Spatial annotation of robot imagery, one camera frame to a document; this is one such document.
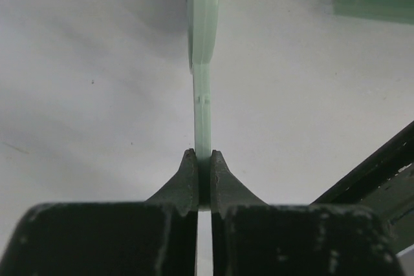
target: white background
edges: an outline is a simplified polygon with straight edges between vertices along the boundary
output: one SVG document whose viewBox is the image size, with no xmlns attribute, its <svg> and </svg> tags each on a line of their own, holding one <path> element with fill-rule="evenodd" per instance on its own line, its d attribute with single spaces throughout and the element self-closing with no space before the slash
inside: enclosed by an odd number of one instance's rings
<svg viewBox="0 0 414 276">
<path fill-rule="evenodd" d="M 313 201 L 414 120 L 413 44 L 331 0 L 221 0 L 213 148 L 266 202 Z M 148 198 L 193 147 L 191 97 L 185 0 L 0 0 L 0 249 L 39 202 Z"/>
</svg>

